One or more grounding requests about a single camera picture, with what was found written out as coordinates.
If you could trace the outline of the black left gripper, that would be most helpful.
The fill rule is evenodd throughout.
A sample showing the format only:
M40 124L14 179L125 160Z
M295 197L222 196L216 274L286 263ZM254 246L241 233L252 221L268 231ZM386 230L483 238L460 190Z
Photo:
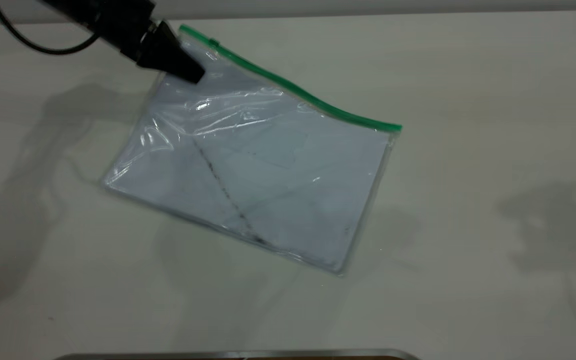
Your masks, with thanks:
M206 70L183 50L168 23L153 30L153 0L44 0L143 69L153 69L198 84Z

